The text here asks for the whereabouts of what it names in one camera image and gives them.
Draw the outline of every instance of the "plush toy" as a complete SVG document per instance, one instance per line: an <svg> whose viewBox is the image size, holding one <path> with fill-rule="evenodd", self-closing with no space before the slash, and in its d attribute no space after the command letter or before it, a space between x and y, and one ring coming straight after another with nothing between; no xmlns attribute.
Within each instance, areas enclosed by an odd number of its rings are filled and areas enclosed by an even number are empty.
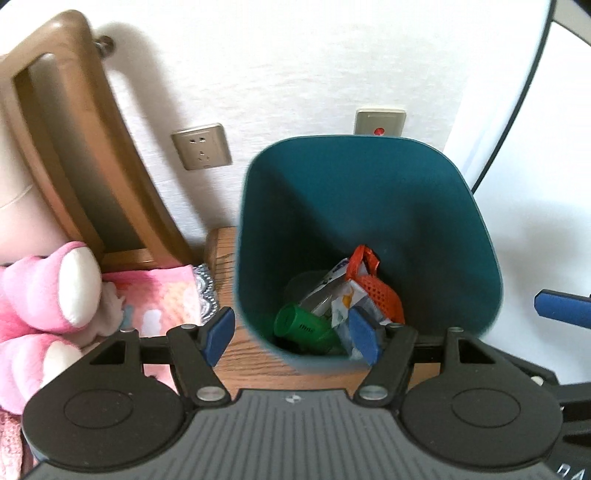
<svg viewBox="0 0 591 480"><path fill-rule="evenodd" d="M0 267L0 408L21 414L82 348L117 330L122 302L81 242Z"/></svg>

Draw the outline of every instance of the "white wall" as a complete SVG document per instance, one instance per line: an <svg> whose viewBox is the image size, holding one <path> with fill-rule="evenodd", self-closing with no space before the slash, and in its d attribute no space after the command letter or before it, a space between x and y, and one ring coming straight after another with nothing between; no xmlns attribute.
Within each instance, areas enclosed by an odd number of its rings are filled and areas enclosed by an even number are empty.
<svg viewBox="0 0 591 480"><path fill-rule="evenodd" d="M501 266L504 302L484 340L591 381L591 330L539 317L543 288L591 293L591 47L551 27L530 91L476 191Z"/></svg>
<svg viewBox="0 0 591 480"><path fill-rule="evenodd" d="M540 45L550 2L514 2L502 35L484 44L443 152L472 187L515 109Z"/></svg>
<svg viewBox="0 0 591 480"><path fill-rule="evenodd" d="M196 245L236 223L257 152L296 135L350 133L357 108L404 108L404 135L443 149L487 46L531 25L543 3L11 0L0 10L0 52L68 8L111 35L118 49L105 68L128 128ZM225 126L234 164L186 172L169 134L213 122Z"/></svg>

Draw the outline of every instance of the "trash can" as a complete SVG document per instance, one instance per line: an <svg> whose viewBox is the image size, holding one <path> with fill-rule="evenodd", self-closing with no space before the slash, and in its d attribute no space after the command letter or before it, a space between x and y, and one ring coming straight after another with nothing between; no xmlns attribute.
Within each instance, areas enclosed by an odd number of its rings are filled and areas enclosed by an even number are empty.
<svg viewBox="0 0 591 480"><path fill-rule="evenodd" d="M306 371L354 369L347 357L276 345L273 323L290 281L328 271L365 244L427 335L481 335L501 301L501 275L474 198L442 153L407 138L332 135L281 141L252 162L238 232L235 297L265 347Z"/></svg>

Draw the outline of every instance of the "wall switch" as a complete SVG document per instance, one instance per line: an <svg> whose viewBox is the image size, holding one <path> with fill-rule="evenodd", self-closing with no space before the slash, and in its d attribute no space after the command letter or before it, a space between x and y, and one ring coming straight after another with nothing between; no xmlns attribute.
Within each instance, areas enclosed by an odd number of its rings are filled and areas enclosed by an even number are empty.
<svg viewBox="0 0 591 480"><path fill-rule="evenodd" d="M232 164L226 134L221 124L181 130L170 136L186 170Z"/></svg>
<svg viewBox="0 0 591 480"><path fill-rule="evenodd" d="M379 135L400 137L406 120L404 110L381 108L357 110L355 135Z"/></svg>

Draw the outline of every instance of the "pink blanket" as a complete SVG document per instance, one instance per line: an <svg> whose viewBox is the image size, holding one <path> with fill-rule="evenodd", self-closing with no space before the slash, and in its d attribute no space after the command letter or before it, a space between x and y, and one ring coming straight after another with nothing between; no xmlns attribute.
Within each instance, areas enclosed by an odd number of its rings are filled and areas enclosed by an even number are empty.
<svg viewBox="0 0 591 480"><path fill-rule="evenodd" d="M191 265L107 273L103 281L113 282L117 295L125 297L123 327L133 326L142 337L166 335L183 323L202 325L201 300ZM144 373L176 390L168 365L146 365Z"/></svg>
<svg viewBox="0 0 591 480"><path fill-rule="evenodd" d="M18 480L22 460L20 417L0 410L0 480Z"/></svg>

